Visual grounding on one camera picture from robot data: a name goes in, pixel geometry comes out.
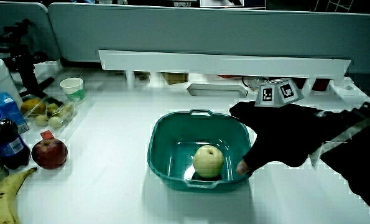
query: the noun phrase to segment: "blue carton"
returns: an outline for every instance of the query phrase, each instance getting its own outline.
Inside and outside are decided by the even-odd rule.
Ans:
[[[3,118],[10,119],[16,123],[19,134],[29,130],[29,126],[17,107],[16,102],[8,93],[0,94],[0,112]]]

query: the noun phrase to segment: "small fruit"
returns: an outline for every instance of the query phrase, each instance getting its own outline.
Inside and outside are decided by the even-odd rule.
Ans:
[[[74,112],[74,106],[72,104],[65,104],[59,112],[59,117],[63,117],[66,114]]]
[[[40,102],[40,100],[37,99],[30,99],[23,102],[21,106],[21,113],[26,114],[34,107],[35,109],[33,112],[31,112],[30,117],[35,117],[37,114],[45,114],[45,110],[47,109],[47,105],[44,102]]]
[[[57,116],[51,117],[48,124],[53,128],[60,128],[63,126],[63,121]]]
[[[39,127],[48,125],[48,117],[46,115],[38,115],[34,118],[34,124]]]
[[[59,109],[59,106],[56,103],[51,103],[47,106],[47,113],[53,114]]]
[[[55,139],[50,131],[41,133],[42,140],[34,145],[31,156],[44,169],[56,169],[66,162],[68,150],[61,140]]]
[[[193,158],[193,166],[200,177],[216,177],[220,174],[223,167],[223,154],[214,146],[202,146],[197,150]]]

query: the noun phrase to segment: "white cup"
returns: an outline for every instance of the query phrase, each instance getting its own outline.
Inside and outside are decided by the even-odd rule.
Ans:
[[[60,82],[68,100],[82,103],[85,97],[84,84],[81,78],[66,78]]]

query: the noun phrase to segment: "cubicle divider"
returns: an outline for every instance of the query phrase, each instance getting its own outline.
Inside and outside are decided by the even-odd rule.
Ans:
[[[100,62],[99,50],[338,58],[370,73],[370,15],[53,3],[62,57]]]

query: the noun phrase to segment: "white countertop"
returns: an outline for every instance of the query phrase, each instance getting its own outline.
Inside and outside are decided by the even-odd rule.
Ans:
[[[370,223],[369,207],[347,181],[324,163],[314,170],[309,160],[296,169],[271,162],[230,193],[169,189],[147,165],[156,121],[169,112],[195,108],[228,114],[230,107],[254,99],[255,93],[247,98],[200,97],[180,87],[139,83],[128,90],[125,75],[116,73],[64,70],[46,91],[60,91],[58,83],[66,77],[81,77],[86,100],[56,136],[68,147],[65,165],[40,168],[17,194],[22,223]],[[338,110],[361,105],[366,97],[360,90],[341,94],[342,100],[316,95],[302,103]],[[23,137],[30,148],[41,140],[36,129]],[[11,172],[33,166],[31,159],[27,167]]]

